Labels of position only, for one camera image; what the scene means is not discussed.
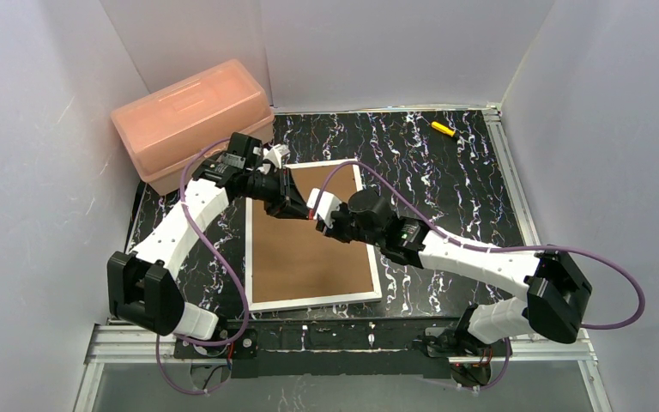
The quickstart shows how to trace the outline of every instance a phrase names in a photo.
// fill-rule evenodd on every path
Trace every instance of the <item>white wall panel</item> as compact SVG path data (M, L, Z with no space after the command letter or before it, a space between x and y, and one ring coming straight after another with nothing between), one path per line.
M98 0L0 1L0 410L71 410L137 175L147 93Z
M150 92L237 58L269 93L258 0L101 0Z
M274 105L501 101L553 0L262 0Z

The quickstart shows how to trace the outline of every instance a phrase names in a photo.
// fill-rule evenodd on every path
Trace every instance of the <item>cable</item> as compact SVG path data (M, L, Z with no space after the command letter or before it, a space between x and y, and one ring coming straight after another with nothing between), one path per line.
M203 242L204 245L211 251L211 253L216 256L218 261L223 265L224 268L226 268L226 272L228 272L228 275L231 276L231 280L233 281L233 284L236 285L236 289L239 291L239 297L241 298L241 303L243 304L244 307L244 319L241 322L241 327L239 330L236 332L235 335L229 337L228 339L224 339L222 341L216 341L216 342L210 342L210 341L201 341L198 339L194 339L192 337L188 336L177 336L183 341L186 341L188 343L192 343L197 346L204 346L204 347L210 347L210 346L225 346L230 343L234 343L239 337L246 331L246 327L249 325L249 301L246 299L246 293L244 292L244 287L241 284L241 280L239 279L238 276L236 276L236 272L233 271L233 268L231 267L230 264L226 261L226 259L221 255L216 248L213 246L213 244L210 242L210 240L206 237L205 234L203 234L203 231L201 230L200 227L196 224L196 221L193 220L193 217L190 216L190 211L188 210L188 205L185 204L185 185L186 185L186 180L187 180L187 175L188 171L193 167L193 165L198 161L198 159L202 158L204 155L206 155L212 148L215 148L216 146L223 144L225 142L228 142L229 139L223 139L218 142L215 142L211 145L209 145L207 148L204 148L201 150L198 154L193 156L190 161L185 165L183 168L183 172L180 174L180 187L178 188L179 194L180 194L180 204L183 207L183 214L185 215L185 219L188 221L188 224L190 227L193 229L194 232L198 235L198 238ZM170 379L170 377L167 374L167 371L165 367L163 366L162 362L160 362L160 335L157 336L157 339L155 340L155 360L158 362L158 368L160 369L160 374L163 376L163 379L176 391L180 393L184 393L185 395L202 395L204 393L210 393L212 391L215 391L223 386L223 382L218 384L217 386L203 390L203 391L191 391L187 390L184 388L181 388L178 386L175 382Z
M359 167L363 167L366 169L372 176L374 176L376 179L380 181L383 185L385 185L390 191L393 193L393 195L396 196L396 198L401 201L403 204L405 204L410 211L415 213L422 221L424 221L428 227L433 230L433 232L437 233L438 236L444 239L444 241L450 242L453 245L456 246L461 246L464 249L470 249L471 251L482 251L482 252L488 252L488 253L508 253L508 252L513 252L513 251L565 251L568 253L575 253L577 255L585 256L587 258L591 258L593 260L596 260L597 262L600 262L601 264L605 264L608 267L612 268L613 270L619 272L621 275L623 275L627 281L630 282L632 287L635 289L635 293L638 295L638 309L635 311L635 313L632 314L628 319L623 320L621 322L617 322L614 324L582 324L581 326L583 328L587 329L592 329L592 330L612 330L612 329L619 329L622 327L625 327L629 324L634 323L637 321L641 316L643 316L643 311L645 310L645 295L643 294L643 289L640 287L640 284L638 281L635 280L632 275L625 270L622 266L618 265L617 263L607 259L606 257L602 257L600 255L597 255L591 251L585 251L584 249L579 249L577 247L569 247L569 246L556 246L556 245L547 245L547 246L542 246L542 245L532 245L532 246L513 246L513 247L493 247L493 248L486 248L486 247L479 247L479 246L474 246L474 245L468 245L464 244L456 239L453 239L449 234L445 233L440 227L437 227L436 225L433 224L427 217L425 217L415 206L410 204L410 202L403 197L400 192L398 192L387 180L385 180L382 176L380 176L379 173L375 172L372 170L371 167L366 165L365 163L359 162L359 161L346 161L337 167L335 167L332 172L330 172L327 175L327 178L324 180L324 183L322 183L322 188L319 189L319 194L317 196L317 200L314 202L314 206L311 208L310 215L314 213L314 210L317 209L317 206L319 205L319 199L322 198L322 195L324 194L324 190L327 188L327 184L330 182L333 176L343 167L349 166L349 165L357 165Z
M211 378L214 377L214 373L215 373L215 371L218 371L219 369L221 369L221 368L223 368L223 367L226 367L226 365L219 365L219 366L217 366L217 367L214 367L214 369L211 371L211 373L209 373L209 376L206 378L206 383L203 384L203 388L202 388L202 389L203 389L204 391L206 390L206 386L209 385L209 382L211 381Z
M188 210L188 205L185 204L185 183L187 180L188 176L188 171L193 167L193 165L200 159L202 158L205 154L207 154L212 148L215 148L216 146L223 144L225 142L228 142L229 139L223 139L218 142L215 142L211 145L209 145L207 148L201 150L193 156L192 159L188 163L186 163L185 167L183 168L183 172L180 174L180 187L178 188L180 192L180 205L183 207L183 214L185 215L185 219L188 221L188 224L190 227L193 228L193 231L196 232L198 235L198 238L203 242L206 247L211 251L211 253L216 256L218 261L223 265L224 268L226 268L226 272L228 272L228 275L231 276L231 280L233 281L233 284L236 285L236 289L239 291L239 297L241 298L241 304L244 306L244 319L241 322L241 327L239 330L236 332L235 335L229 337L228 339L224 339L222 341L201 341L198 339L194 339L192 337L188 336L178 336L181 340L186 341L188 343L192 343L197 346L223 346L223 345L228 345L229 343L235 342L241 335L244 334L246 331L246 327L249 325L249 301L246 299L246 292L244 292L244 286L241 284L241 280L239 279L238 276L236 276L236 272L233 271L233 268L231 267L230 264L226 261L226 259L221 255L214 245L211 243L209 238L206 237L205 234L203 234L203 231L201 230L200 227L198 227L198 224L196 221L193 220L193 217L190 216L190 212Z
M505 345L506 346L506 355L504 357L504 365L501 367L501 371L499 371L499 374L496 375L496 377L494 379L492 379L492 381L489 382L488 384L486 384L484 386L481 386L481 385L476 386L476 387L479 388L479 391L485 391L487 389L493 388L496 384L501 382L501 379L504 377L504 375L506 375L506 369L509 367L509 359L511 358L511 341L507 337L507 338L504 339L504 343L506 344ZM447 388L447 389L458 389L458 385L448 385L448 384L445 384L443 382L438 382L438 381L432 380L432 379L418 378L418 380L422 380L423 382L427 382L429 384L442 386L442 387ZM464 388L464 389L467 389L469 391L474 390L474 388Z
M219 384L217 384L216 386L214 386L213 388L208 388L208 389L206 389L206 385L204 385L203 389L201 389L200 391L192 391L190 389L181 388L180 386L178 386L178 384L173 382L172 379L168 376L168 372L166 370L165 365L163 365L163 362L160 361L160 335L156 334L155 336L156 336L156 338L155 338L155 361L158 362L158 370L160 370L160 375L163 376L163 379L174 390L176 390L176 391L178 391L178 392L180 392L184 395L204 395L204 394L212 393L213 391L219 390L228 381L228 379L226 379L226 380L220 382Z
M511 341L507 337L504 339L504 343L506 343L506 355L504 357L504 365L501 367L501 371L499 371L499 374L496 375L496 378L494 378L491 382L485 386L480 386L479 390L487 390L493 388L506 374L506 368L509 367L509 359L511 358Z

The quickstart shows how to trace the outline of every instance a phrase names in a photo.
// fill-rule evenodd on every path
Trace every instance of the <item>white enclosure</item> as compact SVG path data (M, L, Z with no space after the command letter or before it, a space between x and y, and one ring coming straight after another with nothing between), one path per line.
M284 111L501 102L542 240L643 284L592 337L613 407L659 409L659 2L0 0L0 410L71 409L108 316L138 182L110 111L229 58ZM634 311L580 264L590 322Z

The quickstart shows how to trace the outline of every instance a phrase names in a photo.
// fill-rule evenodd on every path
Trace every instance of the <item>brown cork board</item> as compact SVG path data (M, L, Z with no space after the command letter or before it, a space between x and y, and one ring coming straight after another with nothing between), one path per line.
M313 188L321 187L334 169L335 166L319 166L326 163L292 168L294 181L305 198ZM340 170L327 191L347 201L359 187L356 179L360 176L355 168ZM372 248L359 242L344 244L326 238L315 229L315 221L267 216L261 202L250 202L246 287L252 311L380 299Z

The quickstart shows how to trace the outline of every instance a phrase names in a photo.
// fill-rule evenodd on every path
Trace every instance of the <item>gray floor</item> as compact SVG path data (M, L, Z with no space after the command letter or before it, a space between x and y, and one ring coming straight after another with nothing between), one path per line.
M184 388L189 367L169 365ZM235 379L210 397L169 389L155 365L105 365L95 411L588 411L575 361L513 362L496 387L475 397L414 376L283 376Z

